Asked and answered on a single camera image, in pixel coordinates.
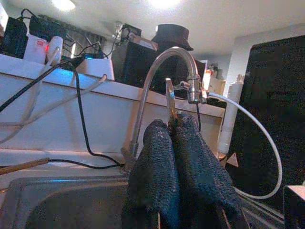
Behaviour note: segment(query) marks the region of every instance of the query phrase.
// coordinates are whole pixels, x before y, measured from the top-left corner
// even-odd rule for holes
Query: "ceiling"
[[[195,57],[229,54],[235,37],[305,22],[305,0],[180,0],[171,9],[155,8],[150,0],[72,1],[75,9],[63,12],[51,0],[8,0],[109,39],[116,21],[142,29],[147,39],[158,24],[179,24],[190,31]]]

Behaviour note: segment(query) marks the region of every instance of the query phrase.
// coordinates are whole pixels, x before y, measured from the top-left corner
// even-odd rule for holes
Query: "stainless steel sink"
[[[123,176],[20,178],[10,184],[0,228],[120,229]]]

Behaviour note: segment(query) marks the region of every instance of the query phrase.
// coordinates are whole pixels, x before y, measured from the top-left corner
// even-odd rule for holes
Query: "towel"
[[[195,118],[178,112],[172,136],[180,186],[180,228],[220,228],[215,206],[230,223],[241,216],[239,198],[226,170],[202,138]]]
[[[143,149],[128,181],[123,229],[147,228],[160,213],[163,229],[179,227],[179,182],[173,143],[166,124],[154,120],[145,130]]]

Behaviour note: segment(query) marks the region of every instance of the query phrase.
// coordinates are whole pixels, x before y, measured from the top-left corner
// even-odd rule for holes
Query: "white cable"
[[[86,89],[81,91],[81,95],[87,94],[88,92],[94,90],[101,83],[103,83],[106,80],[106,78],[107,78],[106,75],[104,75],[101,79],[97,80],[95,83],[91,84],[89,87],[87,87]],[[0,123],[0,126],[25,126],[25,125],[31,124],[31,123],[35,122],[36,120],[38,120],[39,118],[41,118],[42,116],[44,116],[45,114],[47,114],[48,112],[50,112],[51,110],[57,108],[60,105],[63,105],[64,103],[66,103],[72,99],[75,99],[76,97],[77,97],[77,94],[72,94],[63,100],[56,101],[56,102],[46,106],[41,111],[33,114],[32,117],[29,118],[25,122],[3,122],[3,123]]]
[[[42,69],[40,74],[43,74],[45,71],[47,71],[47,69],[52,64],[53,60],[55,59],[55,57],[56,57],[56,55],[58,54],[59,51],[60,51],[59,47],[56,47],[52,56],[51,56],[51,58],[49,59],[47,64],[44,66],[44,68]],[[23,112],[23,114],[21,116],[21,122],[26,122],[29,119],[29,117],[31,116],[31,114],[32,114],[32,112],[35,108],[37,98],[38,98],[38,96],[40,94],[40,91],[41,91],[42,81],[43,80],[39,81],[36,85],[34,85],[32,87],[30,99],[29,99],[29,102],[28,102],[28,106],[25,108],[25,111]],[[10,139],[12,139],[17,133],[19,133],[19,131],[22,128],[23,128],[23,126],[19,126],[10,135],[8,135],[6,138],[0,140],[0,145],[7,142]]]
[[[271,146],[272,146],[272,149],[274,151],[274,155],[275,155],[275,158],[276,158],[276,161],[277,161],[277,167],[278,167],[278,178],[277,178],[277,183],[276,183],[276,186],[275,188],[273,189],[272,192],[270,192],[269,194],[267,195],[264,195],[264,196],[253,196],[253,195],[250,195],[248,193],[245,193],[237,188],[236,191],[241,194],[241,195],[244,195],[246,197],[250,197],[250,198],[253,198],[253,199],[267,199],[267,198],[270,198],[271,196],[273,196],[280,188],[281,186],[281,183],[282,183],[282,177],[283,177],[283,169],[282,169],[282,162],[281,162],[281,158],[280,158],[280,155],[277,151],[277,148],[276,148],[276,145],[274,143],[274,141],[272,140],[270,134],[268,133],[268,131],[264,128],[264,126],[250,113],[248,112],[245,108],[243,108],[242,106],[240,106],[238,103],[232,101],[231,99],[228,99],[222,95],[219,95],[219,94],[216,94],[216,93],[213,93],[213,92],[209,92],[208,93],[208,96],[210,97],[215,97],[215,98],[218,98],[218,99],[222,99],[222,100],[225,100],[226,102],[228,103],[231,103],[233,105],[235,105],[238,109],[240,109],[242,112],[244,112],[247,116],[249,116],[249,118],[251,118],[257,125],[258,127],[262,130],[262,132],[266,135],[267,139],[269,140]]]

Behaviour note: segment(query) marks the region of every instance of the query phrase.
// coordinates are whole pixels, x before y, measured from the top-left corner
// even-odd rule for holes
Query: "faucet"
[[[146,99],[148,96],[148,91],[151,86],[151,82],[153,77],[160,67],[160,65],[169,57],[171,56],[180,56],[184,59],[187,69],[188,69],[188,76],[187,81],[181,81],[178,86],[175,86],[175,90],[187,90],[187,100],[190,104],[198,104],[198,103],[206,103],[207,93],[203,89],[201,84],[201,78],[198,74],[197,66],[195,63],[194,58],[189,54],[188,51],[178,47],[172,47],[165,50],[161,53],[153,62],[152,66],[150,67],[143,87],[142,98],[140,101],[140,106],[137,114],[137,120],[133,129],[132,139],[129,143],[129,149],[126,150],[125,148],[121,149],[123,156],[125,157],[125,172],[128,172],[133,164],[136,161],[136,154],[138,151],[138,138],[140,133],[140,127],[142,124],[143,113],[144,113],[144,105],[146,103]]]

